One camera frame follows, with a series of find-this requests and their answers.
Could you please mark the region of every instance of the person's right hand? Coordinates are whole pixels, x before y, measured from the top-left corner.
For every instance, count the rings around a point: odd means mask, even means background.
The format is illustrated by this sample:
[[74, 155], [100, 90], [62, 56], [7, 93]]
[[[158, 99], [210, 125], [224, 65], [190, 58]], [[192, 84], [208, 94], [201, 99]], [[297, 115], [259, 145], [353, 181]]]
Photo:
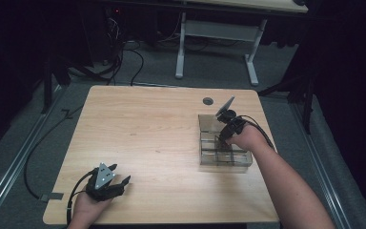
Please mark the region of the person's right hand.
[[243, 150], [253, 151], [255, 147], [269, 146], [263, 134], [256, 127], [245, 124], [240, 135], [234, 135], [226, 140], [227, 144], [235, 144]]

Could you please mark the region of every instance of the gray carpet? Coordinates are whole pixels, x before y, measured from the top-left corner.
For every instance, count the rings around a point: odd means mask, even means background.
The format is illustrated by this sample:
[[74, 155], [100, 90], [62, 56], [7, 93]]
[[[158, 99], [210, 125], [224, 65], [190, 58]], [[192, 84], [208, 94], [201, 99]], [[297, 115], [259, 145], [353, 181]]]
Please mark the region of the gray carpet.
[[[260, 85], [255, 88], [250, 85], [243, 56], [240, 53], [249, 44], [238, 43], [229, 48], [209, 44], [200, 52], [187, 51], [185, 75], [182, 79], [174, 78], [177, 47], [170, 47], [170, 45], [172, 44], [168, 43], [154, 48], [141, 44], [136, 51], [142, 54], [145, 62], [142, 71], [134, 80], [136, 85], [145, 83], [261, 91], [281, 80], [296, 50], [296, 47], [278, 49], [275, 45], [261, 46], [254, 60], [260, 81]], [[136, 46], [136, 43], [131, 43], [127, 48], [131, 49]], [[203, 47], [192, 45], [188, 48]], [[130, 84], [140, 65], [141, 60], [136, 53], [125, 51], [122, 68], [115, 78], [116, 84]], [[101, 68], [98, 64], [94, 70], [99, 71]], [[64, 109], [72, 111], [82, 105], [89, 88], [97, 84], [100, 83], [88, 78], [73, 76], [72, 83], [59, 99], [42, 133], [64, 117], [66, 113], [63, 111]], [[308, 153], [309, 148], [304, 139], [303, 130], [298, 127], [299, 120], [295, 117], [292, 106], [287, 103], [284, 95], [285, 93], [276, 93], [261, 97], [277, 150], [307, 180], [326, 206], [329, 206]], [[0, 141], [0, 180], [40, 116], [42, 105], [43, 89], [39, 87], [34, 93], [33, 101], [12, 121], [10, 129]], [[28, 166], [28, 178], [30, 187], [36, 194], [47, 194], [52, 190], [78, 117], [79, 112], [75, 113], [72, 119], [62, 122], [45, 137], [33, 152]], [[314, 100], [311, 130], [311, 139], [334, 184], [351, 227], [366, 228], [365, 200], [334, 143], [316, 99]], [[22, 174], [20, 174], [0, 207], [0, 228], [60, 228], [60, 226], [44, 224], [42, 217], [45, 208], [44, 202], [37, 201], [29, 195]], [[279, 228], [279, 225], [277, 223], [249, 223], [248, 228]]]

